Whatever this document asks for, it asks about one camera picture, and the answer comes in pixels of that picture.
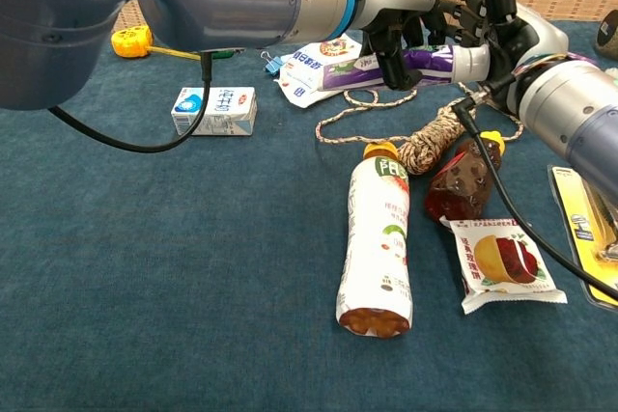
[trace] white carton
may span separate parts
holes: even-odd
[[[195,121],[202,106],[201,87],[184,87],[172,108],[179,135]],[[213,87],[204,119],[193,135],[251,135],[258,111],[253,87]]]

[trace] bottle cap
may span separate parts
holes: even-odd
[[[504,144],[504,140],[502,139],[502,134],[500,134],[497,130],[481,132],[481,138],[493,140],[500,147],[500,156],[504,154],[506,150],[506,145]]]
[[[366,158],[367,156],[369,156],[372,153],[372,151],[378,151],[378,150],[388,151],[392,153],[396,159],[399,159],[399,152],[397,151],[397,147],[395,147],[390,142],[385,142],[383,144],[369,144],[367,147],[365,147],[365,152],[363,152],[363,158]]]

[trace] robotic hand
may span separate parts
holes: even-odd
[[[0,107],[54,108],[74,96],[126,1],[0,0]],[[362,30],[365,52],[377,55],[385,84],[397,90],[421,78],[402,58],[402,40],[424,43],[421,23],[431,44],[447,36],[487,43],[491,71],[482,84],[493,99],[618,203],[613,81],[568,56],[566,36],[516,0],[464,1],[467,7],[445,0],[139,0],[154,34],[183,51],[265,48]],[[448,26],[444,13],[462,28]]]

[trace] teal fabric surface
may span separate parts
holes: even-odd
[[[558,25],[574,52],[612,66],[593,51],[596,23]],[[411,184],[412,330],[379,341],[340,328],[348,184],[363,147],[317,143],[316,123],[346,102],[297,109],[263,65],[247,51],[214,66],[213,85],[257,89],[253,136],[159,155],[109,149],[47,112],[0,112],[1,410],[617,410],[618,314],[593,307],[549,257],[568,305],[464,316],[453,238],[422,210],[431,176]],[[158,143],[175,136],[180,88],[199,85],[194,62],[106,50],[64,107]],[[325,132],[409,134],[458,96],[423,89]],[[478,121],[514,130],[489,109]],[[525,133],[501,172],[529,222],[570,253],[550,164],[565,165]],[[486,216],[507,216],[497,195]]]

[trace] yellow card package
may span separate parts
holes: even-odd
[[[573,169],[550,167],[549,175],[576,262],[593,277],[618,287],[618,210]],[[618,310],[618,301],[587,284],[584,288],[592,304]]]

